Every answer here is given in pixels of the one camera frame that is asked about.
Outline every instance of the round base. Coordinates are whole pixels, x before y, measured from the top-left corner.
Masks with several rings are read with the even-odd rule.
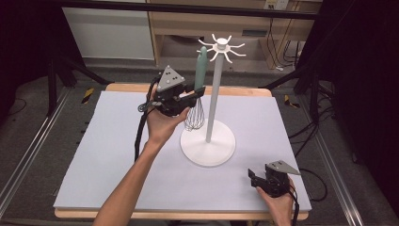
[[[184,130],[180,138],[183,153],[197,165],[216,167],[227,162],[235,151],[235,137],[231,129],[214,121],[211,141],[206,142],[208,120],[198,130]]]

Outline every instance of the wall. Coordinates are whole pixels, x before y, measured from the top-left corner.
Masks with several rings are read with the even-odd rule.
[[[153,60],[147,12],[88,8],[63,10],[83,58]]]

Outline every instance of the whisk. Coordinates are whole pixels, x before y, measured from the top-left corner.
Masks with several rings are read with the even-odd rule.
[[[199,51],[199,56],[197,58],[196,67],[196,80],[194,90],[203,87],[203,81],[205,78],[206,68],[207,68],[207,50],[205,46],[202,46]],[[205,122],[205,115],[203,113],[201,99],[197,99],[197,103],[194,107],[190,109],[187,115],[187,119],[184,121],[184,127],[187,131],[198,130],[202,127]]]

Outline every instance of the wrist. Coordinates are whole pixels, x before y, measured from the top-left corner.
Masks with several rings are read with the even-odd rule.
[[[275,223],[278,226],[288,226],[288,225],[291,225],[291,219],[290,218],[276,218]]]
[[[165,143],[149,139],[144,145],[144,150],[152,153],[159,153]]]

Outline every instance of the electronic device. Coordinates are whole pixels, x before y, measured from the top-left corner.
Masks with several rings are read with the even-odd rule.
[[[265,170],[265,179],[256,176],[251,169],[248,169],[248,177],[251,186],[260,187],[272,198],[280,197],[289,192],[290,179],[287,173],[300,175],[296,169],[282,160],[265,164]]]
[[[203,96],[205,87],[194,90],[194,83],[187,84],[184,77],[167,66],[158,82],[152,105],[167,116],[176,116],[186,107],[194,107]]]

